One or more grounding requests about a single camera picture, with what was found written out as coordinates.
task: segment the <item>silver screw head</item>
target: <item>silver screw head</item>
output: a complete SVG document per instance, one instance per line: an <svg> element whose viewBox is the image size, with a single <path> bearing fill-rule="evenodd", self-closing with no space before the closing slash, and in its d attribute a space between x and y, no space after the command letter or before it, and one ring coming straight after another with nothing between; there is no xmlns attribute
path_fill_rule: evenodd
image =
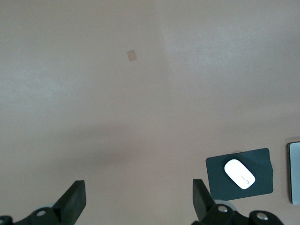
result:
<svg viewBox="0 0 300 225"><path fill-rule="evenodd" d="M223 205L220 205L218 208L217 208L220 212L228 212L228 209L223 206Z"/></svg>
<svg viewBox="0 0 300 225"><path fill-rule="evenodd" d="M262 212L259 212L257 213L257 218L261 219L261 220L268 220L269 218L267 217L266 214L262 213Z"/></svg>
<svg viewBox="0 0 300 225"><path fill-rule="evenodd" d="M46 211L45 210L41 210L40 212L38 212L37 214L36 214L36 216L37 217L41 217L41 216L43 216L43 215L45 215L46 214Z"/></svg>

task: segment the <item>wireless mouse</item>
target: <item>wireless mouse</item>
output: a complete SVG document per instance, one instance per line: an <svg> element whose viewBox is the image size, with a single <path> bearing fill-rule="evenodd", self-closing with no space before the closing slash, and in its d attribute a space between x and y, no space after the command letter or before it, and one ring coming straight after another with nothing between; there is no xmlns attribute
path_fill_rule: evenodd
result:
<svg viewBox="0 0 300 225"><path fill-rule="evenodd" d="M232 159L224 166L226 174L240 188L247 189L255 182L253 174L238 160Z"/></svg>

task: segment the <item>dark green mouse pad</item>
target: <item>dark green mouse pad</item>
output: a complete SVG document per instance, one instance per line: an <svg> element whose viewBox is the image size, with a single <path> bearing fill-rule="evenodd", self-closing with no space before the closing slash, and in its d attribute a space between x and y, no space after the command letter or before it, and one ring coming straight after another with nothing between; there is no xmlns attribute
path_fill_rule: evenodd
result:
<svg viewBox="0 0 300 225"><path fill-rule="evenodd" d="M225 164L231 160L240 161L255 177L249 188L241 189L225 172ZM214 199L232 200L273 192L273 168L269 149L257 149L206 159L210 194Z"/></svg>

